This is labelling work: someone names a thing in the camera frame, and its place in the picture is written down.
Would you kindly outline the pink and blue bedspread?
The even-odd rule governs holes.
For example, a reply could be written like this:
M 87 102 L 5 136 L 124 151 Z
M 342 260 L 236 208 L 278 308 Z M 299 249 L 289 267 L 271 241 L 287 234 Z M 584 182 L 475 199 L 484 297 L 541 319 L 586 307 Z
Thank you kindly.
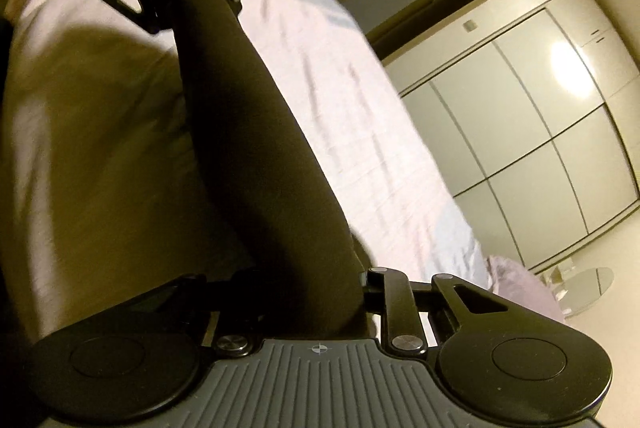
M 281 334 L 344 330 L 358 275 L 486 262 L 336 0 L 190 0 L 150 35 L 102 0 L 10 0 L 1 259 L 37 341 L 185 273 Z

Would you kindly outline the wall socket plate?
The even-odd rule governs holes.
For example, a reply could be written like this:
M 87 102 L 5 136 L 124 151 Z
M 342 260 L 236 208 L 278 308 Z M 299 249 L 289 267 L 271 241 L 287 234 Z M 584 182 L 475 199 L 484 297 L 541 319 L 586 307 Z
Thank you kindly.
M 463 23 L 463 28 L 467 32 L 472 32 L 473 30 L 477 29 L 477 24 L 473 20 L 467 20 Z

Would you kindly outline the round wall mirror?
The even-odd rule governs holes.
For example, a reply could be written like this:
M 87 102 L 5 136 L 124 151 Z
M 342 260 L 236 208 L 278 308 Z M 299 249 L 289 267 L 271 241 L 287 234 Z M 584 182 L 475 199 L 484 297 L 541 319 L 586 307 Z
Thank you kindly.
M 570 276 L 553 289 L 564 318 L 572 318 L 591 308 L 614 283 L 611 268 L 591 268 Z

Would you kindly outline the mauve pillow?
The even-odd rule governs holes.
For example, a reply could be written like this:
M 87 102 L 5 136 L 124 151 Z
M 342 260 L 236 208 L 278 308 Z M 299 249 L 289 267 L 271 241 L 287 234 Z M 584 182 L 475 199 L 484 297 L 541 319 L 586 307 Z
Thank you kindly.
M 495 295 L 565 324 L 561 307 L 550 288 L 525 266 L 500 256 L 489 256 L 486 264 L 492 281 L 490 290 Z

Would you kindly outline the white built-in wardrobe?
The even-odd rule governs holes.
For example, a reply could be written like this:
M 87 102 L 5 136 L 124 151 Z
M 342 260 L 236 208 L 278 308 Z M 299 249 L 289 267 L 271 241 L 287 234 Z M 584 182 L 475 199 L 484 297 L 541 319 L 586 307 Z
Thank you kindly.
M 639 205 L 638 67 L 596 0 L 473 21 L 456 54 L 430 38 L 386 70 L 484 252 L 544 270 Z

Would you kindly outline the dark brown garment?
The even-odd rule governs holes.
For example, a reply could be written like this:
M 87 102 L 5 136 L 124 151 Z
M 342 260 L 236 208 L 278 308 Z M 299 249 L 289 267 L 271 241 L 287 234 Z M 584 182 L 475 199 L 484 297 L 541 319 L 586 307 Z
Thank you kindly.
M 213 270 L 280 338 L 367 336 L 358 254 L 306 136 L 224 0 L 167 0 Z

